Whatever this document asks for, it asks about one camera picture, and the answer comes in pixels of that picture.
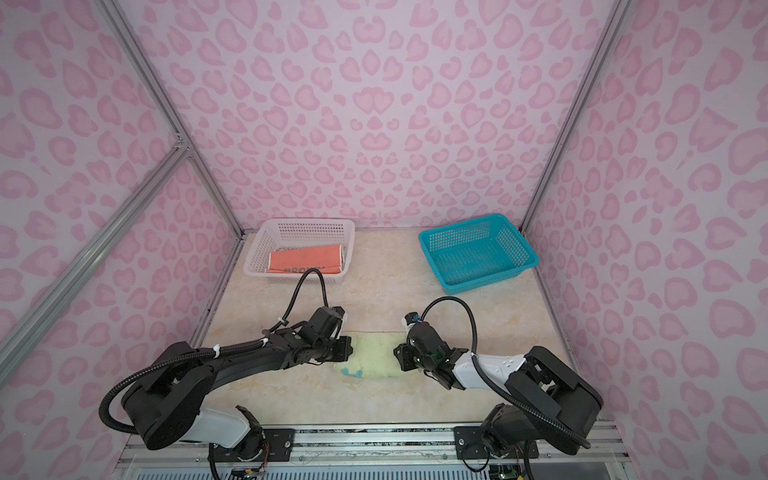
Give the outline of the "red brown towel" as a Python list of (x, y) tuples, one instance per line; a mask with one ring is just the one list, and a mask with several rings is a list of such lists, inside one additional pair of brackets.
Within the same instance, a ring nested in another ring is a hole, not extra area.
[(341, 244), (277, 250), (269, 255), (267, 273), (304, 273), (317, 269), (322, 274), (339, 274), (343, 270)]

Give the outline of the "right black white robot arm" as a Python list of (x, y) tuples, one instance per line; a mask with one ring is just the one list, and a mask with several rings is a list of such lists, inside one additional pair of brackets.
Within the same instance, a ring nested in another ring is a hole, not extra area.
[(477, 355), (449, 346), (414, 312), (403, 324), (406, 340), (394, 349), (403, 371), (419, 370), (447, 390), (485, 389), (503, 399), (479, 430), (490, 456), (502, 458), (539, 440), (566, 455), (591, 447), (587, 437), (604, 401), (547, 348), (507, 357)]

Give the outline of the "teal cat face towel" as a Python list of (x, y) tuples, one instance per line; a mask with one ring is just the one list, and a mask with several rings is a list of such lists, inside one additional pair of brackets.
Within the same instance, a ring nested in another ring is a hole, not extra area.
[(337, 373), (362, 380), (406, 375), (394, 354), (395, 348), (405, 342), (405, 333), (351, 332), (348, 336), (353, 352), (346, 361), (334, 364)]

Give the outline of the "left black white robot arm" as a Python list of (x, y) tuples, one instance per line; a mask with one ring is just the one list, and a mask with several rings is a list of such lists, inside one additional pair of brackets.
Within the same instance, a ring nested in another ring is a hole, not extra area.
[(264, 372), (340, 363), (352, 354), (341, 333), (347, 314), (320, 307), (312, 317), (245, 343), (194, 349), (168, 347), (149, 367), (121, 381), (102, 400), (99, 416), (117, 431), (139, 436), (149, 450), (175, 443), (204, 443), (252, 460), (266, 448), (266, 434), (253, 413), (238, 405), (227, 413), (206, 406), (214, 390)]

